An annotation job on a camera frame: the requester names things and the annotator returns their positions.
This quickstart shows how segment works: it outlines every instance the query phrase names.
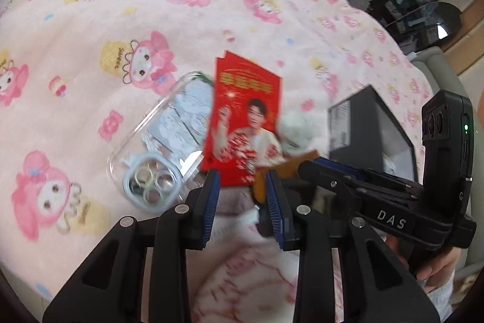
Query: patterned cloth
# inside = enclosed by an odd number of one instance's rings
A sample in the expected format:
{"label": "patterned cloth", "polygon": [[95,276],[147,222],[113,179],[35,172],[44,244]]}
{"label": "patterned cloth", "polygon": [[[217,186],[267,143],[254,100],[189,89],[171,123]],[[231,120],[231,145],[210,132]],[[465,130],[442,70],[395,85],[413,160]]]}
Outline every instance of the patterned cloth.
{"label": "patterned cloth", "polygon": [[283,78],[327,152],[327,109],[372,84],[422,174],[427,81],[345,0],[0,0],[0,259],[51,299],[121,217],[106,161],[187,72],[229,49]]}

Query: red packet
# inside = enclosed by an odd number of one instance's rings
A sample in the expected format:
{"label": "red packet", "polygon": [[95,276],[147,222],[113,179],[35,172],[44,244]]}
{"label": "red packet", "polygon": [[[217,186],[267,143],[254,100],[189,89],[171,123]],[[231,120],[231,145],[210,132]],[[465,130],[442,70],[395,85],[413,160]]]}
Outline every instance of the red packet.
{"label": "red packet", "polygon": [[284,161],[274,135],[281,79],[228,51],[215,78],[202,170],[219,170],[221,186],[249,185],[257,167]]}

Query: silver rivet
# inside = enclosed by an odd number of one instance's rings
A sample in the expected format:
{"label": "silver rivet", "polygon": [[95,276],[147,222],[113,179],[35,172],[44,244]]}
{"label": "silver rivet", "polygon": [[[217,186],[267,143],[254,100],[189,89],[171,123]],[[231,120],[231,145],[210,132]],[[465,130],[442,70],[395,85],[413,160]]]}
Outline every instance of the silver rivet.
{"label": "silver rivet", "polygon": [[362,228],[365,225],[365,220],[363,218],[360,218],[359,216],[355,216],[352,219],[352,225],[357,228]]}
{"label": "silver rivet", "polygon": [[188,207],[186,204],[179,204],[175,207],[176,213],[187,213],[188,211],[190,211],[190,207]]}
{"label": "silver rivet", "polygon": [[135,220],[133,218],[131,218],[130,216],[125,216],[119,221],[119,224],[124,228],[129,228],[129,226],[131,226],[134,222]]}
{"label": "silver rivet", "polygon": [[308,215],[311,212],[311,209],[308,206],[301,204],[296,208],[296,211],[301,215]]}

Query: man's black hair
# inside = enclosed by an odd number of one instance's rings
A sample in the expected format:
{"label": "man's black hair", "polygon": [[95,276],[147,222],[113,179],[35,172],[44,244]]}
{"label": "man's black hair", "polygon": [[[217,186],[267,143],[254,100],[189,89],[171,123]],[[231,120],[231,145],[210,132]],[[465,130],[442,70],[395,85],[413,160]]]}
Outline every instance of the man's black hair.
{"label": "man's black hair", "polygon": [[247,105],[249,108],[255,106],[259,109],[262,115],[267,116],[267,106],[261,99],[252,98],[249,100],[249,104]]}

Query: camera lens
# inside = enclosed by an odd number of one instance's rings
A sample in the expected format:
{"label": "camera lens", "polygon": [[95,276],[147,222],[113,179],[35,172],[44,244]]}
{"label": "camera lens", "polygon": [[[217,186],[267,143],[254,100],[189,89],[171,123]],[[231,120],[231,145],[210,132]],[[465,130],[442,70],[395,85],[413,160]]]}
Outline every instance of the camera lens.
{"label": "camera lens", "polygon": [[437,133],[442,134],[442,132],[444,131],[444,117],[442,116],[442,113],[439,113],[439,115],[437,115],[435,126],[437,127]]}
{"label": "camera lens", "polygon": [[430,133],[430,137],[434,137],[435,120],[434,120],[434,115],[433,114],[428,119],[428,132]]}

